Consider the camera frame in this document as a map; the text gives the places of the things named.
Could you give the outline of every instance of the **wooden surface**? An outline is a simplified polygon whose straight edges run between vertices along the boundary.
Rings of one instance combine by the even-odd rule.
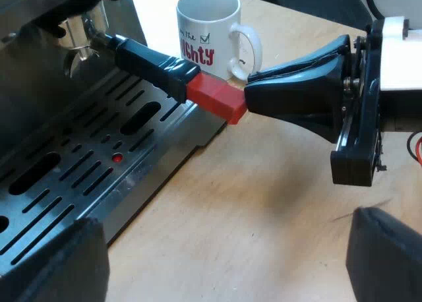
[[[153,2],[135,0],[145,11],[147,1]],[[150,22],[175,21],[176,1]],[[260,34],[264,68],[359,33],[261,1],[241,2],[243,24]],[[161,47],[162,36],[151,38],[166,28],[150,28],[151,46],[178,53],[175,26]],[[247,65],[250,53],[243,44]],[[107,301],[355,301],[345,268],[353,210],[379,206],[422,232],[422,171],[406,151],[407,136],[384,135],[388,171],[375,174],[373,187],[335,186],[334,145],[246,114],[195,153],[110,247]]]

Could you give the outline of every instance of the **white mug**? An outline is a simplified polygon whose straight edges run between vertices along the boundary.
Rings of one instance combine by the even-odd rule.
[[[239,33],[252,45],[253,73],[262,65],[262,47],[258,34],[240,25],[240,0],[179,0],[177,23],[181,54],[197,63],[203,71],[224,80],[233,75],[247,80],[239,66]]]

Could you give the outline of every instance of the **stainless steel panel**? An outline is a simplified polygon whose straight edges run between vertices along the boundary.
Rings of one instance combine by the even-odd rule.
[[[109,33],[145,44],[132,0],[105,1]],[[51,44],[33,24],[0,50],[0,149],[10,151],[40,128],[114,67],[104,58],[85,61],[70,78],[64,65],[68,50]]]
[[[121,127],[149,103],[158,103],[159,110],[138,131],[123,135]],[[77,218],[100,219],[110,241],[223,123],[127,73],[107,77],[0,166],[0,216],[9,221],[0,232],[0,275]],[[27,190],[28,182],[13,185],[52,152],[61,159],[45,176]],[[120,162],[113,161],[116,153],[123,157]]]

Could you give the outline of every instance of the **stainless steel drip tray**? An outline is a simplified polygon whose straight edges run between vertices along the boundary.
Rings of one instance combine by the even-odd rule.
[[[0,276],[77,218],[113,239],[224,125],[135,76],[105,80],[0,167]]]

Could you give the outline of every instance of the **printed text on mug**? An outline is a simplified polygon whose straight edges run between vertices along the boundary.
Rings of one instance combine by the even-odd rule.
[[[180,47],[183,56],[194,61],[195,63],[201,63],[203,65],[211,66],[214,61],[214,50],[208,48],[202,48],[199,46],[197,50],[193,49],[193,46],[186,42],[183,38],[180,39]]]

